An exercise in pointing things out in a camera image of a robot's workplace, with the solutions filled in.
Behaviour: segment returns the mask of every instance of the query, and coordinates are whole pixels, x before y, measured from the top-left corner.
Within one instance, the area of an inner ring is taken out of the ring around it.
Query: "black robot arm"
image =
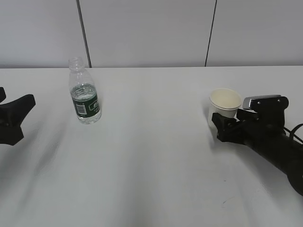
[[[4,89],[0,87],[0,102],[5,98]],[[0,144],[15,145],[23,139],[21,123],[35,105],[33,95],[0,105]]]
[[[254,112],[239,109],[237,120],[214,113],[212,121],[220,141],[250,147],[285,173],[292,187],[303,196],[303,146],[294,140],[294,132],[301,125],[286,136],[284,110],[287,107],[288,99],[280,95],[248,97],[244,99],[243,109]]]

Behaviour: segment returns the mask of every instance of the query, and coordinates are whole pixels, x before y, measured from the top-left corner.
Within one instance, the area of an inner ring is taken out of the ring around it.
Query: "bottle neck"
[[[84,67],[76,68],[76,69],[71,69],[71,68],[70,68],[70,71],[71,71],[72,73],[79,73],[79,72],[84,72],[84,71],[85,71],[85,68],[84,68]]]

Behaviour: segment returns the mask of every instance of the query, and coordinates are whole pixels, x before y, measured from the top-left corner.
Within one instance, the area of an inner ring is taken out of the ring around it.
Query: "table surface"
[[[25,138],[0,146],[2,227],[302,227],[303,199],[254,151],[207,127],[208,95],[289,98],[303,122],[303,67],[89,69],[102,117],[81,124],[68,69],[1,69],[12,101],[33,94]]]

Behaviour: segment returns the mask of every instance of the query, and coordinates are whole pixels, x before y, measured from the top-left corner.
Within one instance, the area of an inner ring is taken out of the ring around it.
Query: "paper cup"
[[[213,113],[219,113],[224,117],[233,118],[242,104],[241,96],[228,88],[219,88],[209,96],[209,112],[207,122],[210,128],[216,129],[212,122]]]

